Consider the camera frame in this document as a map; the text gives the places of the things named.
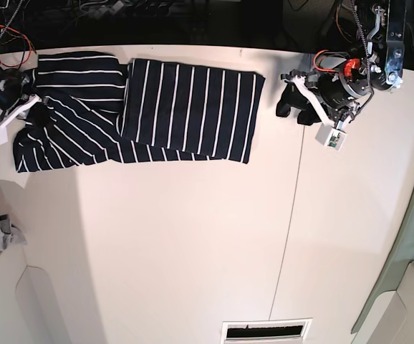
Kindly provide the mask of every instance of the metal bracket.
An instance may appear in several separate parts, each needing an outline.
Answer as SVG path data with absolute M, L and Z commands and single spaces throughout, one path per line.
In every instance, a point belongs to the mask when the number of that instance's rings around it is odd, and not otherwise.
M 379 5 L 374 5 L 373 8 L 372 8 L 372 12 L 375 14 L 376 20 L 375 20 L 374 29 L 372 29 L 370 31 L 370 33 L 367 34 L 367 36 L 366 36 L 368 56 L 370 56 L 372 54 L 372 38 L 379 32 L 380 21 L 381 21 L 381 18 L 383 16 L 383 13 L 385 12 L 385 10 L 382 7 L 380 7 Z
M 404 35 L 407 0 L 389 0 L 387 25 L 386 83 L 398 88 L 403 82 Z

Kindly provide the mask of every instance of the navy striped garment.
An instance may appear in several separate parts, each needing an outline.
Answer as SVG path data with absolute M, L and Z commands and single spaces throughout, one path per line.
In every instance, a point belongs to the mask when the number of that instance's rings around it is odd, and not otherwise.
M 264 78 L 254 72 L 100 52 L 40 55 L 31 93 L 43 100 L 14 140 L 18 172 L 107 160 L 247 163 Z

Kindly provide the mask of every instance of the screw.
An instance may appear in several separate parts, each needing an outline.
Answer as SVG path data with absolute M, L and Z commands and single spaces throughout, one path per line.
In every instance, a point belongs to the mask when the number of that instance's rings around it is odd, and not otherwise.
M 374 6 L 372 7 L 372 11 L 373 11 L 374 13 L 379 13 L 379 12 L 380 12 L 380 10 L 381 10 L 381 8 L 380 8 L 380 6 L 379 6 L 379 5 L 374 5 Z
M 397 76 L 397 74 L 396 74 L 396 72 L 391 72 L 389 75 L 388 75 L 388 81 L 390 81 L 391 83 L 394 83 L 395 81 L 396 81 L 396 78 L 397 78 L 398 76 Z
M 382 70 L 380 69 L 380 67 L 379 67 L 379 66 L 377 66 L 376 64 L 373 64 L 373 65 L 371 66 L 371 72 L 373 72 L 373 73 L 381 73 L 381 72 L 382 72 Z

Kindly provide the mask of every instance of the white stripe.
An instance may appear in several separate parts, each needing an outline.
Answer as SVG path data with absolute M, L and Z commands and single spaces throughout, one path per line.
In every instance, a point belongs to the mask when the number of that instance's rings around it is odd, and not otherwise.
M 148 156 L 150 157 L 150 161 L 153 162 L 153 156 L 151 155 L 150 146 L 147 145 Z
M 145 80 L 143 82 L 143 92 L 142 92 L 142 102 L 140 104 L 140 112 L 138 114 L 138 125 L 137 125 L 137 142 L 140 139 L 140 125 L 142 121 L 142 111 L 143 111 L 143 103 L 145 102 L 145 92 L 147 90 L 147 80 L 148 80 L 148 70 L 150 68 L 150 61 L 147 61 L 147 69 L 145 71 Z
M 54 168 L 51 166 L 51 163 L 49 163 L 49 160 L 48 160 L 48 157 L 47 157 L 46 152 L 44 151 L 44 148 L 43 148 L 43 142 L 41 142 L 38 138 L 33 138 L 30 134 L 27 134 L 27 137 L 28 137 L 28 138 L 30 138 L 30 139 L 31 139 L 31 140 L 33 140 L 33 141 L 38 142 L 38 143 L 40 144 L 40 148 L 41 148 L 41 149 L 42 149 L 42 151 L 43 151 L 43 156 L 44 156 L 44 159 L 47 161 L 48 166 L 49 166 L 52 170 L 54 170 Z
M 99 147 L 100 149 L 104 149 L 96 140 L 94 140 L 92 137 L 90 137 L 88 134 L 86 134 L 86 132 L 84 132 L 83 130 L 79 129 L 75 124 L 73 124 L 72 122 L 70 122 L 68 119 L 66 119 L 66 117 L 63 116 L 63 114 L 59 113 L 58 111 L 56 111 L 53 107 L 47 106 L 47 108 L 49 108 L 50 110 L 54 110 L 54 112 L 61 118 L 64 118 L 64 120 L 69 123 L 72 127 L 74 127 L 76 130 L 78 130 L 81 134 L 83 134 L 84 136 L 86 136 L 87 138 L 90 139 L 90 141 L 92 141 L 93 143 L 95 143 L 97 145 L 97 147 Z
M 182 151 L 186 150 L 186 140 L 188 138 L 188 124 L 190 122 L 191 100 L 193 99 L 193 83 L 194 83 L 193 81 L 194 81 L 194 67 L 191 68 L 190 95 L 188 97 L 188 109 L 186 109 L 185 135 L 183 136 Z
M 118 153 L 120 154 L 120 161 L 121 163 L 124 163 L 124 158 L 122 157 L 121 145 L 119 142 L 116 142 L 116 145 L 118 146 Z
M 24 164 L 24 168 L 26 169 L 26 172 L 29 172 L 29 168 L 27 167 L 26 159 L 24 159 L 24 156 L 22 156 L 22 162 Z
M 256 75 L 253 76 L 253 86 L 252 86 L 252 89 L 251 89 L 251 104 L 250 104 L 249 122 L 247 123 L 247 131 L 245 133 L 244 150 L 242 151 L 242 158 L 241 158 L 242 163 L 244 162 L 245 150 L 247 149 L 247 141 L 249 140 L 251 113 L 253 112 L 253 105 L 255 103 L 255 85 L 256 85 Z
M 54 127 L 63 135 L 65 136 L 65 138 L 70 141 L 71 143 L 73 143 L 74 145 L 76 145 L 81 151 L 83 151 L 83 153 L 85 153 L 86 155 L 89 156 L 93 156 L 93 154 L 91 154 L 90 152 L 88 152 L 87 150 L 85 150 L 82 146 L 79 145 L 79 143 L 75 142 L 75 140 L 73 140 L 72 138 L 70 138 L 66 133 L 64 133 L 62 131 L 61 128 L 59 128 L 57 125 L 54 124 Z
M 130 141 L 130 145 L 133 147 L 135 162 L 138 163 L 138 157 L 137 157 L 137 152 L 135 151 L 134 141 Z
M 159 76 L 158 97 L 156 98 L 155 119 L 153 121 L 153 136 L 151 139 L 151 145 L 155 145 L 156 125 L 158 124 L 159 99 L 161 96 L 161 88 L 162 88 L 161 86 L 163 84 L 163 75 L 164 75 L 164 63 L 161 63 L 161 73 Z
M 110 110 L 105 110 L 105 109 L 100 109 L 99 111 L 103 111 L 104 113 L 119 113 L 118 111 L 110 111 Z
M 44 128 L 44 133 L 47 136 L 47 139 L 50 140 L 46 128 Z M 64 162 L 62 161 L 61 155 L 59 154 L 59 152 L 57 151 L 57 149 L 54 148 L 54 146 L 51 144 L 51 142 L 49 142 L 49 145 L 51 146 L 52 150 L 56 153 L 57 157 L 59 158 L 59 162 L 61 163 L 61 166 L 63 168 L 65 168 Z
M 48 96 L 47 95 L 47 98 L 49 98 L 49 99 L 51 99 L 51 100 L 53 100 L 53 101 L 55 101 L 55 102 L 58 102 L 60 105 L 62 105 L 64 108 L 67 108 L 67 109 L 69 109 L 70 111 L 72 111 L 72 113 L 75 115 L 75 117 L 77 117 L 77 118 L 79 118 L 80 120 L 83 120 L 83 121 L 85 121 L 85 122 L 88 122 L 90 125 L 93 125 L 94 127 L 96 127 L 98 130 L 100 130 L 104 135 L 106 135 L 111 141 L 113 141 L 113 143 L 116 143 L 117 141 L 114 139 L 114 138 L 112 138 L 110 135 L 108 135 L 100 126 L 98 126 L 98 125 L 96 125 L 96 124 L 94 124 L 93 122 L 90 122 L 90 121 L 88 121 L 88 120 L 86 120 L 86 119 L 84 119 L 83 117 L 80 117 L 72 108 L 70 108 L 70 107 L 68 107 L 68 106 L 66 106 L 66 105 L 64 105 L 64 104 L 62 104 L 59 100 L 57 100 L 57 99 L 54 99 L 54 98 L 52 98 L 52 97 L 50 97 L 50 96 Z
M 119 86 L 114 84 L 85 84 L 85 85 L 37 85 L 38 88 L 41 87 L 116 87 L 116 88 L 125 88 L 125 86 Z
M 204 135 L 204 123 L 206 122 L 206 111 L 207 111 L 208 86 L 209 86 L 209 84 L 210 84 L 210 68 L 207 68 L 206 94 L 204 95 L 204 110 L 202 112 L 201 131 L 199 133 L 198 154 L 201 154 L 202 137 Z
M 212 156 L 216 155 L 216 145 L 218 144 L 218 134 L 220 133 L 221 115 L 223 114 L 224 75 L 225 71 L 223 71 L 223 77 L 221 78 L 220 108 L 218 109 L 218 122 L 216 123 L 215 143 L 213 144 Z
M 75 164 L 77 164 L 77 165 L 80 165 L 80 163 L 78 162 L 78 161 L 76 161 L 74 158 L 72 158 L 71 156 L 70 156 L 70 154 L 68 154 L 64 149 L 62 149 L 62 147 L 60 146 L 60 145 L 58 145 L 57 143 L 55 143 L 50 137 L 49 137 L 49 135 L 48 135 L 48 130 L 46 129 L 46 128 L 43 128 L 44 129 L 44 133 L 46 134 L 46 136 L 47 136 L 47 139 L 48 139 L 48 141 L 50 142 L 50 143 L 52 143 L 52 144 L 54 144 L 54 145 L 56 145 L 56 147 L 58 147 L 58 149 L 60 149 L 61 150 L 61 152 L 63 152 L 63 154 L 65 154 L 66 156 L 68 156 L 69 157 L 69 159 L 70 160 L 72 160 Z M 59 156 L 59 160 L 61 161 L 61 164 L 62 164 L 62 166 L 65 168 L 65 165 L 63 164 L 63 162 L 62 162 L 62 159 L 61 159 L 61 157 Z
M 229 140 L 228 155 L 226 156 L 226 159 L 229 159 L 229 157 L 231 156 L 231 149 L 233 148 L 234 134 L 236 132 L 237 111 L 239 109 L 239 95 L 240 94 L 241 94 L 241 73 L 237 75 L 236 109 L 234 110 L 233 131 L 231 133 L 231 139 Z
M 170 110 L 170 121 L 169 121 L 169 135 L 167 139 L 167 148 L 170 148 L 170 138 L 172 136 L 172 122 L 173 122 L 173 109 L 175 108 L 175 100 L 177 99 L 177 90 L 178 90 L 178 71 L 180 69 L 180 65 L 177 64 L 177 68 L 175 69 L 175 86 L 173 88 L 173 96 L 172 96 L 172 109 Z
M 107 73 L 107 74 L 122 75 L 122 73 L 119 70 L 52 70 L 51 72 L 38 72 L 38 75 L 46 75 L 46 74 L 89 74 L 89 73 Z
M 34 159 L 35 159 L 35 163 L 37 165 L 38 171 L 43 171 L 42 168 L 40 167 L 40 165 L 38 164 L 38 160 L 37 160 L 37 151 L 35 150 L 35 147 L 32 148 L 33 152 L 34 152 Z
M 22 156 L 21 162 L 19 163 L 18 169 L 16 170 L 17 172 L 20 172 L 20 170 L 21 170 L 22 160 L 23 159 L 24 159 L 24 156 Z
M 113 124 L 113 122 L 111 121 L 111 120 L 108 120 L 107 118 L 105 118 L 105 117 L 103 117 L 101 114 L 99 114 L 97 111 L 95 111 L 95 110 L 93 110 L 93 109 L 90 109 L 88 106 L 86 106 L 86 104 L 84 104 L 79 98 L 75 98 L 75 97 L 72 97 L 73 99 L 75 99 L 77 102 L 79 102 L 81 105 L 83 105 L 83 107 L 86 109 L 86 110 L 88 110 L 88 111 L 92 111 L 92 113 L 94 113 L 98 118 L 100 118 L 100 119 L 102 119 L 102 120 L 104 120 L 105 122 L 107 122 L 107 123 L 109 123 L 109 124 L 111 124 L 111 125 L 113 125 L 113 126 L 115 126 L 114 124 Z
M 127 79 L 126 79 L 126 88 L 124 90 L 124 111 L 122 113 L 122 125 L 121 125 L 121 131 L 120 136 L 122 136 L 122 133 L 124 131 L 124 125 L 126 123 L 126 111 L 127 111 L 127 94 L 129 93 L 129 82 L 130 82 L 131 76 L 129 76 L 129 65 L 127 65 Z
M 122 102 L 123 98 L 97 98 L 97 99 L 87 99 L 87 98 L 75 98 L 82 100 L 83 102 Z
M 58 57 L 58 58 L 46 58 L 46 59 L 38 59 L 40 61 L 64 61 L 67 59 L 116 59 L 115 56 L 112 55 L 97 55 L 97 56 L 83 56 L 83 57 Z
M 165 154 L 165 149 L 161 148 L 162 152 L 163 152 L 163 156 L 164 156 L 164 161 L 167 161 L 167 155 Z

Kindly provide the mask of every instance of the red motor part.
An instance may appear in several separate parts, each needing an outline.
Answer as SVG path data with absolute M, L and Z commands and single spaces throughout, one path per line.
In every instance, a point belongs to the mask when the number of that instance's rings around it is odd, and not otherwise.
M 352 70 L 360 68 L 360 59 L 348 59 L 344 64 L 344 76 L 352 79 Z

